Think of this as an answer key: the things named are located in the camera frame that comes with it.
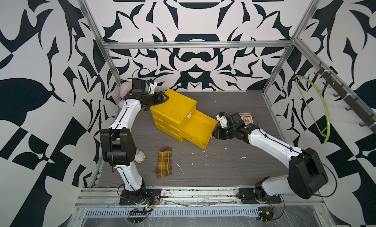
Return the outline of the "white red postcard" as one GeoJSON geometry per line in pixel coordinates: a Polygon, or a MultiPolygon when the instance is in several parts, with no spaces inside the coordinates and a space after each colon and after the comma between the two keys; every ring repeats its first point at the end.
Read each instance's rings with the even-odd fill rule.
{"type": "Polygon", "coordinates": [[[253,124],[253,116],[250,113],[239,113],[245,125],[253,124]]]}

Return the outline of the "yellow plastic drawer cabinet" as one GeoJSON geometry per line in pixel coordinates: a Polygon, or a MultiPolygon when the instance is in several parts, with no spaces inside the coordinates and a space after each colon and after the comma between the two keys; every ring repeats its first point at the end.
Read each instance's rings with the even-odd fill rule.
{"type": "Polygon", "coordinates": [[[182,142],[180,130],[196,110],[197,101],[171,89],[165,92],[169,100],[151,107],[156,128],[182,142]]]}

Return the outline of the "yellow drawer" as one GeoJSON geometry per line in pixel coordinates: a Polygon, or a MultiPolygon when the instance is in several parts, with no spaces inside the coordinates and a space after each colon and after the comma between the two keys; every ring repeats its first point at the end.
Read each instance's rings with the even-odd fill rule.
{"type": "Polygon", "coordinates": [[[206,149],[218,121],[196,110],[180,130],[187,141],[206,149]]]}

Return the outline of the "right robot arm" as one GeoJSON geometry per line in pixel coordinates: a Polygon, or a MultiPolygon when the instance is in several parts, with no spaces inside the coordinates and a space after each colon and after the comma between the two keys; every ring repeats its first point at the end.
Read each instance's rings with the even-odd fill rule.
{"type": "Polygon", "coordinates": [[[221,112],[216,118],[220,125],[212,132],[215,139],[241,140],[267,152],[288,169],[286,175],[259,181],[251,194],[239,192],[239,199],[267,202],[276,195],[295,194],[308,200],[328,183],[324,164],[314,149],[300,149],[285,143],[267,134],[258,125],[244,123],[237,112],[221,112]]]}

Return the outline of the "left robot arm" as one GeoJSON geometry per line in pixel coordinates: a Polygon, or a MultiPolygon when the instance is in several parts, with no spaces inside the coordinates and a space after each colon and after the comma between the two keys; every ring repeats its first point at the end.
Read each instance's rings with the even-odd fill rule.
{"type": "Polygon", "coordinates": [[[119,113],[112,125],[100,132],[103,160],[122,178],[122,196],[134,202],[146,199],[146,186],[135,164],[137,147],[131,129],[143,107],[147,110],[169,99],[156,87],[154,80],[132,79],[121,84],[119,113]]]}

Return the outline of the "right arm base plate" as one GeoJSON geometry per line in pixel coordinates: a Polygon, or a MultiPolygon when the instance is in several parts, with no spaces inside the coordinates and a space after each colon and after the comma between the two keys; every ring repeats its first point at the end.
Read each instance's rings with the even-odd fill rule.
{"type": "Polygon", "coordinates": [[[282,202],[279,195],[269,196],[261,188],[240,188],[237,198],[243,204],[279,204],[282,202]]]}

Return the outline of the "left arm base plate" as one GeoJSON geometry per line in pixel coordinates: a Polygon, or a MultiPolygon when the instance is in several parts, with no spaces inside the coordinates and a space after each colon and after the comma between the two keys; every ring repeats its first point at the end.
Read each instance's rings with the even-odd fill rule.
{"type": "Polygon", "coordinates": [[[123,190],[120,196],[119,205],[145,205],[154,204],[155,201],[160,201],[160,189],[146,189],[138,191],[123,190]]]}

